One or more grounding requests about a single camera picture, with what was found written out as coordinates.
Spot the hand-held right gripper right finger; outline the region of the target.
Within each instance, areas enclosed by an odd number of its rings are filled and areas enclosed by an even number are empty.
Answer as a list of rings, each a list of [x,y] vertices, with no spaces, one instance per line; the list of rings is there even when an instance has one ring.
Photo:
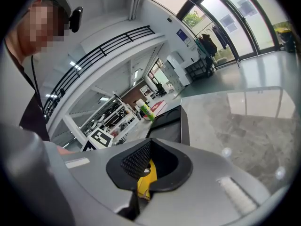
[[[270,198],[260,181],[222,156],[163,139],[158,142],[188,156],[192,171],[175,190],[154,193],[135,223],[143,226],[241,225],[243,218]]]

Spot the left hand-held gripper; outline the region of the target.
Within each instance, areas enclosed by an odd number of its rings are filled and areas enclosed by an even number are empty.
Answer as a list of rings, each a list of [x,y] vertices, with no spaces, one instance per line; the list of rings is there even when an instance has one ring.
[[[100,128],[96,128],[92,133],[88,135],[86,142],[81,149],[81,152],[111,147],[113,139],[114,136],[101,130]]]

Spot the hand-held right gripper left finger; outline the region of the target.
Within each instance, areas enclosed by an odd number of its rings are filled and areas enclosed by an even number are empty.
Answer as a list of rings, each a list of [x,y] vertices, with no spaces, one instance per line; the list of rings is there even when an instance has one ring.
[[[150,221],[150,205],[138,197],[138,180],[150,161],[150,140],[65,155],[77,183],[75,216],[81,221]]]

